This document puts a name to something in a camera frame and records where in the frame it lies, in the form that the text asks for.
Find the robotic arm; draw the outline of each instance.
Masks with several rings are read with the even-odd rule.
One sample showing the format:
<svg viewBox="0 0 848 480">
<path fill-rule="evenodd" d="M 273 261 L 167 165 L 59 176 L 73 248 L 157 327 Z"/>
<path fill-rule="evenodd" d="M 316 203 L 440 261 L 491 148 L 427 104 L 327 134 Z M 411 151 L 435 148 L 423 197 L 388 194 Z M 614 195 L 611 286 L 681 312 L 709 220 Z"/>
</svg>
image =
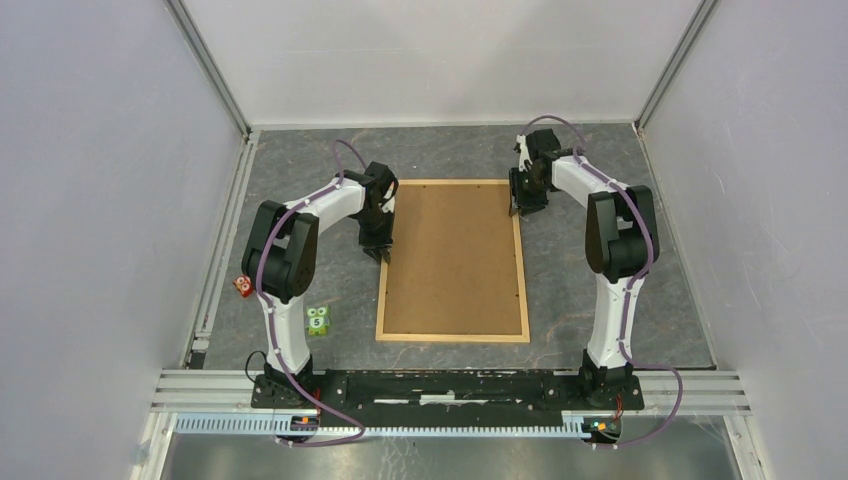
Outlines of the robotic arm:
<svg viewBox="0 0 848 480">
<path fill-rule="evenodd" d="M 531 214 L 548 204 L 547 193 L 563 190 L 586 209 L 586 260 L 598 288 L 595 324 L 583 354 L 581 374 L 589 390 L 626 385 L 632 376 L 621 349 L 630 356 L 630 333 L 636 299 L 644 278 L 633 279 L 648 261 L 647 245 L 616 183 L 636 204 L 659 256 L 653 194 L 646 186 L 629 187 L 610 179 L 572 149 L 563 149 L 553 130 L 519 135 L 519 165 L 509 172 L 510 214 Z M 630 301 L 624 297 L 629 288 Z"/>
<path fill-rule="evenodd" d="M 363 251 L 378 263 L 390 261 L 394 225 L 394 196 L 398 181 L 385 165 L 372 162 L 363 174 L 345 171 L 340 182 L 330 184 L 334 190 L 327 195 L 306 202 L 294 213 L 277 235 L 271 247 L 262 278 L 262 289 L 270 302 L 259 296 L 263 311 L 274 308 L 276 342 L 268 331 L 269 351 L 276 343 L 288 369 L 295 375 L 311 365 L 311 354 L 306 345 L 303 324 L 303 294 L 315 274 L 318 236 L 331 225 L 345 217 L 359 222 L 359 244 Z M 274 225 L 289 208 L 303 199 L 285 205 L 266 201 L 260 205 L 253 229 L 242 258 L 242 273 L 256 284 L 256 273 L 262 249 Z M 266 371 L 281 383 L 284 375 L 276 355 L 268 355 L 267 363 L 273 369 Z"/>
</svg>

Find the red toy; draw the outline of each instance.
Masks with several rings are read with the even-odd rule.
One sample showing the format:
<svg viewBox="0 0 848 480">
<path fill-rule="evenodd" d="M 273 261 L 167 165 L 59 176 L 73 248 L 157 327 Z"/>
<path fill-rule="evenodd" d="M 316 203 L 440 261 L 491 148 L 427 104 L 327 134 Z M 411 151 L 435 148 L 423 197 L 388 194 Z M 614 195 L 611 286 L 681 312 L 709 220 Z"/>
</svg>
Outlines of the red toy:
<svg viewBox="0 0 848 480">
<path fill-rule="evenodd" d="M 250 282 L 250 277 L 247 275 L 239 275 L 233 280 L 233 285 L 236 286 L 242 297 L 247 298 L 253 293 L 253 284 Z"/>
</svg>

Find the toy cube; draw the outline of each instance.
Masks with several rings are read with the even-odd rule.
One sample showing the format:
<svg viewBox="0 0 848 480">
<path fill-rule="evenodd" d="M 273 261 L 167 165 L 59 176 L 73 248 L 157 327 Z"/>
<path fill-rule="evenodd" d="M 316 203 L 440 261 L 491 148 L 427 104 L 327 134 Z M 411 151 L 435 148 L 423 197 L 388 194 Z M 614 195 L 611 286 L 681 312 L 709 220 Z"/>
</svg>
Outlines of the toy cube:
<svg viewBox="0 0 848 480">
<path fill-rule="evenodd" d="M 309 319 L 307 328 L 313 336 L 324 336 L 330 328 L 330 307 L 307 308 L 306 317 Z"/>
<path fill-rule="evenodd" d="M 236 279 L 233 280 L 233 285 L 236 286 L 236 289 L 243 298 L 247 298 L 251 293 L 253 293 L 253 285 L 250 282 L 250 277 L 247 275 L 239 275 L 236 277 Z"/>
</svg>

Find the wooden border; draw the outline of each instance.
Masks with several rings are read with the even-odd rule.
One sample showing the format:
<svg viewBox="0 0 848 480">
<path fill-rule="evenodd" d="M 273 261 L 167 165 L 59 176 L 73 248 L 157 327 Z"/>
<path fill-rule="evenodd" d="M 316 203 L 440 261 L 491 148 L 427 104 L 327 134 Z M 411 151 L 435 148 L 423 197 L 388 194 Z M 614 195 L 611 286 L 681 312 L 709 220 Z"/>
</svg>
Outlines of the wooden border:
<svg viewBox="0 0 848 480">
<path fill-rule="evenodd" d="M 506 179 L 404 179 L 401 185 L 509 185 Z M 383 342 L 453 342 L 453 343 L 530 343 L 530 321 L 527 317 L 527 290 L 524 284 L 524 250 L 521 247 L 519 216 L 512 217 L 512 238 L 515 243 L 515 264 L 518 280 L 518 308 L 521 314 L 519 335 L 456 335 L 432 333 L 384 333 L 386 314 L 386 286 L 389 269 L 386 262 L 380 266 L 380 291 L 377 297 L 377 341 Z"/>
</svg>

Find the cork board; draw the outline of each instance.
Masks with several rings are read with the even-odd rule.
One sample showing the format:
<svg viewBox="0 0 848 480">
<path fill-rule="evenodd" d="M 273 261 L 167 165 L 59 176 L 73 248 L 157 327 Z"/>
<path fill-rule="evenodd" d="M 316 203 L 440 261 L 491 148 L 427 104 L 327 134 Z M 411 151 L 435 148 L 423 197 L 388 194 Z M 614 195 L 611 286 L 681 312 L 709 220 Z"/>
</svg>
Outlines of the cork board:
<svg viewBox="0 0 848 480">
<path fill-rule="evenodd" d="M 377 340 L 529 343 L 507 180 L 401 180 Z"/>
</svg>

